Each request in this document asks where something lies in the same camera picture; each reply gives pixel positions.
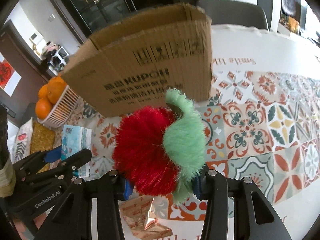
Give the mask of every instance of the snack wrapper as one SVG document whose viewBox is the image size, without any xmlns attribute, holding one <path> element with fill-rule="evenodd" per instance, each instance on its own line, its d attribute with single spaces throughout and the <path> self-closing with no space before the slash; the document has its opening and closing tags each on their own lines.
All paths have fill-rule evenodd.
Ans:
<svg viewBox="0 0 320 240">
<path fill-rule="evenodd" d="M 61 160 L 63 161 L 85 148 L 91 150 L 91 135 L 91 129 L 65 124 L 62 134 Z M 89 177 L 90 163 L 86 163 L 73 174 L 79 178 Z"/>
<path fill-rule="evenodd" d="M 124 220 L 132 234 L 143 240 L 152 240 L 172 236 L 172 230 L 161 225 L 156 218 L 153 197 L 139 196 L 120 206 Z"/>
</svg>

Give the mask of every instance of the blue tissue package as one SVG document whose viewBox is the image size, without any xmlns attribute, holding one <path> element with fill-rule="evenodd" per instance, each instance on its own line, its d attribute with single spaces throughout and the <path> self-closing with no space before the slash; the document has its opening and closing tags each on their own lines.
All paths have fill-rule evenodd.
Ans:
<svg viewBox="0 0 320 240">
<path fill-rule="evenodd" d="M 82 149 L 91 150 L 91 135 L 91 129 L 65 124 L 62 133 L 61 160 L 65 160 Z M 90 163 L 80 167 L 78 171 L 74 172 L 74 175 L 79 178 L 89 177 Z"/>
</svg>

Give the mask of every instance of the brown door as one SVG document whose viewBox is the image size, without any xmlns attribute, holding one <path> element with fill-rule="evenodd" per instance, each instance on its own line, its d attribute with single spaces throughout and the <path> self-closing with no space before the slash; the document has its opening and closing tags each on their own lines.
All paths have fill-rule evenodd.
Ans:
<svg viewBox="0 0 320 240">
<path fill-rule="evenodd" d="M 20 127 L 23 125 L 22 117 L 28 105 L 38 101 L 38 91 L 47 81 L 25 59 L 6 32 L 0 37 L 0 53 L 21 76 L 12 96 L 0 88 L 0 102 L 15 113 L 14 118 L 8 115 L 8 119 Z"/>
</svg>

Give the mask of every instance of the metal screw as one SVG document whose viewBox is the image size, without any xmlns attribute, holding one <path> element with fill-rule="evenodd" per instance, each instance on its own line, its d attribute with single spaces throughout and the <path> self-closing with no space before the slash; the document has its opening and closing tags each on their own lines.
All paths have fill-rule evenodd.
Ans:
<svg viewBox="0 0 320 240">
<path fill-rule="evenodd" d="M 244 178 L 243 178 L 243 181 L 244 181 L 245 183 L 247 183 L 247 184 L 250 184 L 250 183 L 252 182 L 252 179 L 249 178 L 249 177 L 244 177 Z"/>
<path fill-rule="evenodd" d="M 117 175 L 118 175 L 118 171 L 116 171 L 116 170 L 109 171 L 109 176 L 110 177 L 115 177 Z"/>
<path fill-rule="evenodd" d="M 76 185 L 79 185 L 82 183 L 82 179 L 81 178 L 76 178 L 74 181 L 73 181 L 74 184 Z"/>
<path fill-rule="evenodd" d="M 216 176 L 216 175 L 217 175 L 217 172 L 216 172 L 216 170 L 208 170 L 208 174 L 209 174 L 210 176 Z"/>
</svg>

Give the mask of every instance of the open cardboard box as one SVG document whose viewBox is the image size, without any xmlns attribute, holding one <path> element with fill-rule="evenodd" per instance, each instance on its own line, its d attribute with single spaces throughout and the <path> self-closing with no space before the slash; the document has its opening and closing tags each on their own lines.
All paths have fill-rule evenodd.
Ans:
<svg viewBox="0 0 320 240">
<path fill-rule="evenodd" d="M 165 106 L 168 88 L 195 101 L 210 95 L 211 19 L 175 4 L 143 11 L 96 33 L 66 65 L 62 78 L 103 116 Z"/>
</svg>

